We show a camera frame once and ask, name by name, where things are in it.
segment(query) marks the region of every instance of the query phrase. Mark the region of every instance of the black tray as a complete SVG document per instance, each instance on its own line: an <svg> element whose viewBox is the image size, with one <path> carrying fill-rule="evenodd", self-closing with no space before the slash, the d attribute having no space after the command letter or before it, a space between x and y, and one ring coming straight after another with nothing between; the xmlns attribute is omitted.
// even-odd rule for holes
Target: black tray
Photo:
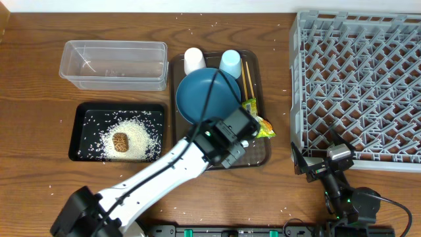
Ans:
<svg viewBox="0 0 421 237"><path fill-rule="evenodd" d="M243 59L244 71L246 73L246 84L249 94L249 99L251 98L251 92L248 83L247 71L245 67L245 62L247 61L249 65L251 82L253 85L253 91L257 99L257 110L259 115L264 118L264 105L263 105L263 94L262 94L262 84L260 82L259 74L259 64L257 62L256 55L248 50L237 50ZM224 52L213 52L213 53L204 53L206 66L212 68L218 68L222 54ZM191 124L188 123L186 119L181 116L177 110L176 106L176 93L177 88L180 85L180 82L184 79L186 74L184 73L184 55L175 56L170 63L170 73L171 77L171 111L172 111L172 142L173 145L180 139L182 139L188 132L191 127ZM243 79L236 80L241 91L241 101L245 101ZM232 168L246 168L246 167L257 167L265 164L270 158L270 141L268 138L257 138L254 142L250 142L249 147L245 148L246 154L237 162L235 162L230 169ZM210 169L225 169L222 165L217 167L211 167Z"/></svg>
<svg viewBox="0 0 421 237"><path fill-rule="evenodd" d="M118 113L112 115L114 112L127 111L126 113ZM141 111L150 111L151 115L144 115L143 113L135 113ZM130 119L134 116L141 115L138 119L148 120L149 124L153 124L155 131L152 128L146 127L148 134L158 134L160 136L162 146L164 133L164 107L157 104L139 104L139 103L97 103L87 102L82 103L76 109L76 116L74 118L72 139L68 150L68 157L72 161L111 161L104 158L99 158L101 151L88 151L90 145L95 147L95 142L100 142L99 131L106 131L111 125L116 124L118 118ZM156 161L160 154L156 154L149 160L130 160L131 162L151 162Z"/></svg>

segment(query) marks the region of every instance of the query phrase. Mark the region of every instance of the light blue cup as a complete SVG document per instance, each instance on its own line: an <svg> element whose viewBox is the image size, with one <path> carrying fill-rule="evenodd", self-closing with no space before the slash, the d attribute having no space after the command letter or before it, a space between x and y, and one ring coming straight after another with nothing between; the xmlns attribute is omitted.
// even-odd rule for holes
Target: light blue cup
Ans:
<svg viewBox="0 0 421 237"><path fill-rule="evenodd" d="M238 79L241 76L241 57L239 53L232 49L225 51L219 69Z"/></svg>

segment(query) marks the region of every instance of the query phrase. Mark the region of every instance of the brown tray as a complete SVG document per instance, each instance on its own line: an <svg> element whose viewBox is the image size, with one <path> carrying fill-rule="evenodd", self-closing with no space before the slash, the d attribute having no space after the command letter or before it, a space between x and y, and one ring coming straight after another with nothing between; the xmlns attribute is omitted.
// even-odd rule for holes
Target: brown tray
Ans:
<svg viewBox="0 0 421 237"><path fill-rule="evenodd" d="M251 82L253 85L253 91L257 99L257 111L259 115L264 118L264 106L263 106L263 96L262 96L262 84L260 82L259 74L259 64L257 62L256 55L247 50L237 50L241 55L244 64L244 70L246 73L246 84L249 99L251 98L251 92L248 83L247 71L245 67L245 62L249 64L249 70L251 75ZM224 52L213 52L213 53L204 53L205 61L207 67L218 68L221 61L221 56ZM184 79L186 74L184 73L184 55L175 56L170 63L170 73L171 77L171 111L172 111L172 143L175 143L182 139L188 132L191 127L191 124L188 123L186 119L181 116L177 110L176 106L176 92L177 88L180 85L180 82ZM237 80L238 86L241 91L241 101L245 101L243 79ZM232 168L247 168L247 167L257 167L265 164L270 158L270 142L268 138L257 138L254 142L250 142L249 147L245 148L246 154L237 162L235 162L230 169ZM224 169L222 165L217 167L211 167L209 169Z"/></svg>

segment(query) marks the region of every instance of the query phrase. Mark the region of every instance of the cup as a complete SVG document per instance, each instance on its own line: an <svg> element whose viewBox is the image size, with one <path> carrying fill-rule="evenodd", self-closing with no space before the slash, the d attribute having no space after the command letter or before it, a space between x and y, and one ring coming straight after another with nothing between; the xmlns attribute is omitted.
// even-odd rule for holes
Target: cup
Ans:
<svg viewBox="0 0 421 237"><path fill-rule="evenodd" d="M219 69L238 79L241 76L241 57L239 53L232 49L225 51Z"/></svg>
<svg viewBox="0 0 421 237"><path fill-rule="evenodd" d="M186 50L184 53L184 72L186 75L205 67L205 59L200 49L192 47Z"/></svg>

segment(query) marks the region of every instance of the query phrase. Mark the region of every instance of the clear plastic container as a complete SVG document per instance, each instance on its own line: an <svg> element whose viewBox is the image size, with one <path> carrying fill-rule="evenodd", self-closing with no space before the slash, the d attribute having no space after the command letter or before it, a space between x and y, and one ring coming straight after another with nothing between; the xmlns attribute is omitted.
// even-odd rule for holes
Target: clear plastic container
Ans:
<svg viewBox="0 0 421 237"><path fill-rule="evenodd" d="M59 74L83 90L165 90L167 52L163 42L71 40Z"/></svg>

